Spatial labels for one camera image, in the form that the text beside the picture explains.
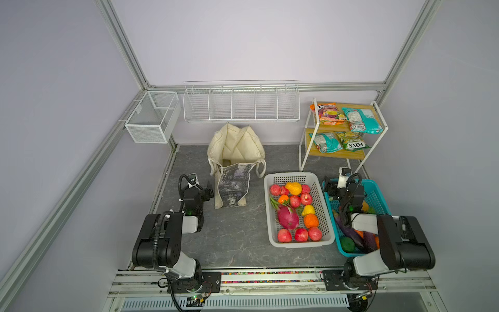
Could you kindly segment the orange fruit large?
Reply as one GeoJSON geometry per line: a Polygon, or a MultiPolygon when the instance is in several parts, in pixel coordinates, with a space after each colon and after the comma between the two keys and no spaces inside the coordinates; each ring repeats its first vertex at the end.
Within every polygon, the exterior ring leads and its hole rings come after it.
{"type": "Polygon", "coordinates": [[[319,220],[315,214],[307,214],[303,217],[304,225],[307,229],[317,228],[319,226],[319,220]]]}

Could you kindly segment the cream canvas grocery bag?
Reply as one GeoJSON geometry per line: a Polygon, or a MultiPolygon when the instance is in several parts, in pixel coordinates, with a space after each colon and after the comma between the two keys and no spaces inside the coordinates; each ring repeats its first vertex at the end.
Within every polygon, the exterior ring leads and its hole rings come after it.
{"type": "Polygon", "coordinates": [[[260,138],[250,126],[226,123],[212,138],[207,157],[214,177],[214,207],[244,207],[251,171],[262,178],[266,153],[260,138]]]}

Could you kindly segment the pink dragon fruit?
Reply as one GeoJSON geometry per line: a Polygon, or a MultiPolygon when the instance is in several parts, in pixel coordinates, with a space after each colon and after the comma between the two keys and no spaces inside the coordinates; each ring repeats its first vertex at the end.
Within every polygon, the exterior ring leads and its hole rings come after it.
{"type": "Polygon", "coordinates": [[[291,206],[289,199],[284,199],[280,202],[270,196],[269,200],[277,213],[277,221],[283,228],[286,230],[295,230],[299,227],[300,218],[295,208],[291,206]]]}

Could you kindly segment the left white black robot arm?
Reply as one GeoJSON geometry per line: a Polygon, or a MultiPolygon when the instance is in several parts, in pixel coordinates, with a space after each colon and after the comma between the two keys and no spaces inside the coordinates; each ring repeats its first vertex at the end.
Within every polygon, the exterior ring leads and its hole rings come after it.
{"type": "Polygon", "coordinates": [[[176,293],[219,292],[221,273],[203,272],[200,262],[181,250],[184,234],[202,230],[203,205],[214,198],[213,187],[202,187],[196,174],[183,174],[178,192],[177,211],[145,217],[132,250],[132,264],[163,274],[176,293]]]}

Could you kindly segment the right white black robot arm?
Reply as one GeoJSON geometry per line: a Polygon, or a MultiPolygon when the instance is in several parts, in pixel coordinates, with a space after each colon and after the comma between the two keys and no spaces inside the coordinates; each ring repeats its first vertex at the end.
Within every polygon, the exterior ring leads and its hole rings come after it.
{"type": "Polygon", "coordinates": [[[434,268],[435,254],[418,220],[394,216],[375,181],[342,167],[337,179],[323,179],[322,192],[346,257],[338,277],[343,287],[373,291],[384,274],[434,268]]]}

